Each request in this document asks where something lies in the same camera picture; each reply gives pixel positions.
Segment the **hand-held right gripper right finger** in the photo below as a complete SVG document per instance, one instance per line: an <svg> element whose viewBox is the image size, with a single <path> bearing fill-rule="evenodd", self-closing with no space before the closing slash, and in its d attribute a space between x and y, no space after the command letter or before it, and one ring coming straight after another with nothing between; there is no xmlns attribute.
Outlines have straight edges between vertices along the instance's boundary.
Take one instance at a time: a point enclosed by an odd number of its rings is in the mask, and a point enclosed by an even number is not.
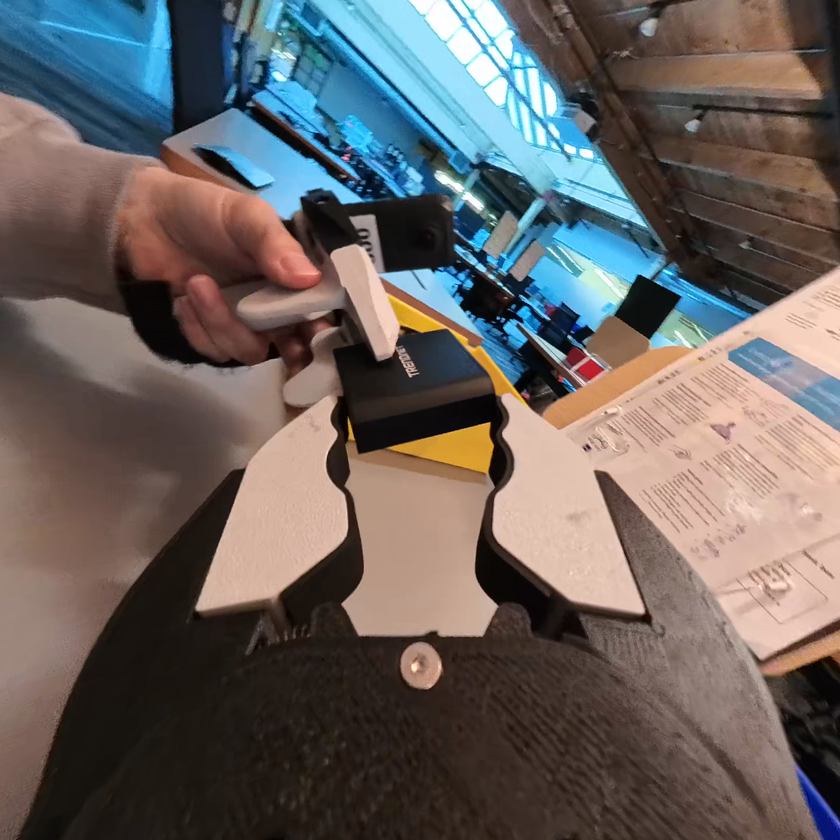
<svg viewBox="0 0 840 840"><path fill-rule="evenodd" d="M511 395L497 399L476 579L541 637L585 636L582 618L643 621L644 599L587 457Z"/></svg>

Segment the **tan cardboard panel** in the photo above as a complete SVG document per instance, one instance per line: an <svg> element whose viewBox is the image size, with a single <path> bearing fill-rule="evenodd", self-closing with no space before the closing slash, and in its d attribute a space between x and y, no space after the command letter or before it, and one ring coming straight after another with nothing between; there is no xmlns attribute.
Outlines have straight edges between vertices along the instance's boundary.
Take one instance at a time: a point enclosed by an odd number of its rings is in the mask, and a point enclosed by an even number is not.
<svg viewBox="0 0 840 840"><path fill-rule="evenodd" d="M608 316L584 348L604 369L614 370L648 352L650 339L616 316Z"/></svg>

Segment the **person's grey clothing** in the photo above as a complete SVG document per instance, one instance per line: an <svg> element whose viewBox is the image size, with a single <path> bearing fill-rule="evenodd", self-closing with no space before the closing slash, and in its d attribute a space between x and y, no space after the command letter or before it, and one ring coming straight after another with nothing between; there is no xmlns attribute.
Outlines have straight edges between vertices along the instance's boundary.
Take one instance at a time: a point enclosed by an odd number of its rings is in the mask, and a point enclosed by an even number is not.
<svg viewBox="0 0 840 840"><path fill-rule="evenodd" d="M277 360L156 359L129 321L2 300L1 829L20 831L81 665L123 596L285 423Z"/></svg>

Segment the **blue plastic bin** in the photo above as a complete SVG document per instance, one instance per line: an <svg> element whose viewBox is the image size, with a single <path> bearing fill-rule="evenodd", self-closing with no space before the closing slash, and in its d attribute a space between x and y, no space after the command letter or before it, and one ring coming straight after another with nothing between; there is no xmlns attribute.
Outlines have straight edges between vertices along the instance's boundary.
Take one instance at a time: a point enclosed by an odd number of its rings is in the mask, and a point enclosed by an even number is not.
<svg viewBox="0 0 840 840"><path fill-rule="evenodd" d="M837 815L798 765L795 766L795 771L819 837L839 839Z"/></svg>

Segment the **black network adapter box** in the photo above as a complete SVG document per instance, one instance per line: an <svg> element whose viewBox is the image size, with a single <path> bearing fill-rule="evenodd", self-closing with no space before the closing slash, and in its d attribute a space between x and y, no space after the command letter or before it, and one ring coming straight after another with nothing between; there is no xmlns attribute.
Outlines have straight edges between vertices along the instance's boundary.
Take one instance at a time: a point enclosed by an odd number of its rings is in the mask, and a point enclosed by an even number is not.
<svg viewBox="0 0 840 840"><path fill-rule="evenodd" d="M363 343L333 352L344 411L362 454L497 418L488 372L456 336L440 329L401 335L378 361Z"/></svg>

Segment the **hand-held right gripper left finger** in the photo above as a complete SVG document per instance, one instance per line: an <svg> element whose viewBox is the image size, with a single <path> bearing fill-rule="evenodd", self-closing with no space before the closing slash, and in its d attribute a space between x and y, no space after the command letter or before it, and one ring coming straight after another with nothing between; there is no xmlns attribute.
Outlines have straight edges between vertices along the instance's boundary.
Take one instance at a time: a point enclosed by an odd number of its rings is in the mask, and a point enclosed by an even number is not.
<svg viewBox="0 0 840 840"><path fill-rule="evenodd" d="M364 555L347 489L348 420L327 396L283 427L245 468L196 601L202 617L268 612L283 628L343 604Z"/></svg>

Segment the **cluttered workbench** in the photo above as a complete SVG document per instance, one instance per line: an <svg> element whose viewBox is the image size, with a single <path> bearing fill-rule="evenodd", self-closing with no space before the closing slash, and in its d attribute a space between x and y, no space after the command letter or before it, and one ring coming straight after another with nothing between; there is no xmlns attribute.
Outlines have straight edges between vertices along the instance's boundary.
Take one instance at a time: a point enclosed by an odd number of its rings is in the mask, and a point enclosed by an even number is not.
<svg viewBox="0 0 840 840"><path fill-rule="evenodd" d="M398 147L384 146L354 115L336 121L296 81L271 82L253 95L248 113L363 199L414 197L425 192L423 177Z"/></svg>

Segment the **dark pillar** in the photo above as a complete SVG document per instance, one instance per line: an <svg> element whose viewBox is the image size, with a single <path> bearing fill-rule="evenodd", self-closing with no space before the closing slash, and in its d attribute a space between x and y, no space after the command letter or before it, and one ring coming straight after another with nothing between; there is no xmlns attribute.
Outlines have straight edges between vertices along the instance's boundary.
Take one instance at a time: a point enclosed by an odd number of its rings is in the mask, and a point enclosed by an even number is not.
<svg viewBox="0 0 840 840"><path fill-rule="evenodd" d="M222 113L228 92L225 2L168 1L172 126L181 133Z"/></svg>

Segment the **black office chair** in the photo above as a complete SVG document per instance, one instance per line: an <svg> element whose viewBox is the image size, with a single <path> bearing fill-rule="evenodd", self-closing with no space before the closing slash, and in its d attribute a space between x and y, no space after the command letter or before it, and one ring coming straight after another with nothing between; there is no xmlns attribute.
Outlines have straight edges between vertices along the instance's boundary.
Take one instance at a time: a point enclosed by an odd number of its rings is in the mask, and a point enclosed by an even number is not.
<svg viewBox="0 0 840 840"><path fill-rule="evenodd" d="M458 286L460 308L474 319L483 321L489 329L503 334L511 318L517 313L512 311L518 296L486 273L472 269L469 272L469 283L462 282Z"/></svg>
<svg viewBox="0 0 840 840"><path fill-rule="evenodd" d="M545 342L551 344L557 351L567 354L573 347L583 346L579 339L574 337L575 326L579 319L579 313L570 309L565 304L554 306L548 304L544 308L544 318L537 335Z"/></svg>

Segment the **yellow plastic bin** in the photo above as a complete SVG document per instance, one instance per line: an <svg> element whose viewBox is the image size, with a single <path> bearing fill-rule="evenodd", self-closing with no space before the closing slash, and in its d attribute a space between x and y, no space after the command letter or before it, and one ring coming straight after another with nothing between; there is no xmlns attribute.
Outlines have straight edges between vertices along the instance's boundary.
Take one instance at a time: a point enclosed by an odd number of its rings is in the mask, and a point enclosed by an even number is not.
<svg viewBox="0 0 840 840"><path fill-rule="evenodd" d="M388 294L388 298L403 332L414 330L418 333L426 333L438 329L445 329L441 321L430 317L425 312L405 303L398 297ZM485 350L483 343L473 345L461 333L453 331L453 334L486 370L498 396L511 394L520 404L527 405L520 393L516 391L515 386ZM389 447L389 449L392 452L395 451L404 455L432 460L441 464L486 474L490 466L492 454L490 426L485 424L483 426L460 429L448 434L426 437L410 443L394 445Z"/></svg>

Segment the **printed instruction sheet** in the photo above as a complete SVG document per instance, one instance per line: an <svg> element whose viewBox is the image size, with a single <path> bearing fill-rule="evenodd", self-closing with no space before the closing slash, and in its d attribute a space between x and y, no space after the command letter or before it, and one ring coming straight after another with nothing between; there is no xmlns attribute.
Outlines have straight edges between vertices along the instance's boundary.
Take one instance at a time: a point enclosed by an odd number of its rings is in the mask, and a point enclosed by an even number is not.
<svg viewBox="0 0 840 840"><path fill-rule="evenodd" d="M838 650L838 269L565 431L760 662Z"/></svg>

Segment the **person's left forearm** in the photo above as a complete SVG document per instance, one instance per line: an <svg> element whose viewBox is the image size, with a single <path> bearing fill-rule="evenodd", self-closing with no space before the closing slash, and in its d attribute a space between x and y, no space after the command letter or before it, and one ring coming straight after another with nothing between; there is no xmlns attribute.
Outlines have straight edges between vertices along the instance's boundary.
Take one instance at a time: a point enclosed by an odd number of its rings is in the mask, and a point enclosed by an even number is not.
<svg viewBox="0 0 840 840"><path fill-rule="evenodd" d="M162 163L84 143L38 104L1 95L1 298L67 299L124 314L118 213L134 175Z"/></svg>

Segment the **grey topped table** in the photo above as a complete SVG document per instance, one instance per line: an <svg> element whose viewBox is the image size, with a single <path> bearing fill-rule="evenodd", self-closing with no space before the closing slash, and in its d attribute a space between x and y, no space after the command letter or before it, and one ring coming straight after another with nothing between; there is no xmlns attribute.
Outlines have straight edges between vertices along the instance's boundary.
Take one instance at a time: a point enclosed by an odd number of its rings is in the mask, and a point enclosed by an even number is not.
<svg viewBox="0 0 840 840"><path fill-rule="evenodd" d="M201 160L194 151L195 144L218 144L241 153L258 168L268 172L274 182L261 191L251 191L225 174L216 172ZM320 165L294 151L238 110L227 110L164 140L160 158L171 171L179 175L255 195L283 217L290 217L297 211L300 197L310 190L329 190L342 203L361 201Z"/></svg>

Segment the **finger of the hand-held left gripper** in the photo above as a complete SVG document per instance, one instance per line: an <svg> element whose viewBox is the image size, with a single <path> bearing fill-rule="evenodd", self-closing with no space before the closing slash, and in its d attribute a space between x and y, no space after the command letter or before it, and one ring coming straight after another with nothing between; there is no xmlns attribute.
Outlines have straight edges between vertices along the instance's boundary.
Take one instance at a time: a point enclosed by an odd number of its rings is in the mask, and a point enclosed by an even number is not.
<svg viewBox="0 0 840 840"><path fill-rule="evenodd" d="M400 323L366 250L346 245L330 255L347 300L347 311L377 362L393 357Z"/></svg>
<svg viewBox="0 0 840 840"><path fill-rule="evenodd" d="M343 388L334 351L342 347L341 327L325 329L314 335L309 343L309 363L283 385L284 403L292 408L310 408L325 397L341 397Z"/></svg>

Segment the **red box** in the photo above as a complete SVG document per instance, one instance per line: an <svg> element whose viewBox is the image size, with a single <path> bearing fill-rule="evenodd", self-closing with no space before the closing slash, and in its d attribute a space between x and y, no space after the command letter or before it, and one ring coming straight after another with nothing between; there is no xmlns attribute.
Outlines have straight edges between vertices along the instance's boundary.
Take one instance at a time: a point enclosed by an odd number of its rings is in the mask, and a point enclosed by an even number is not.
<svg viewBox="0 0 840 840"><path fill-rule="evenodd" d="M565 363L583 382L592 382L609 370L609 366L585 349L573 346L566 354Z"/></svg>

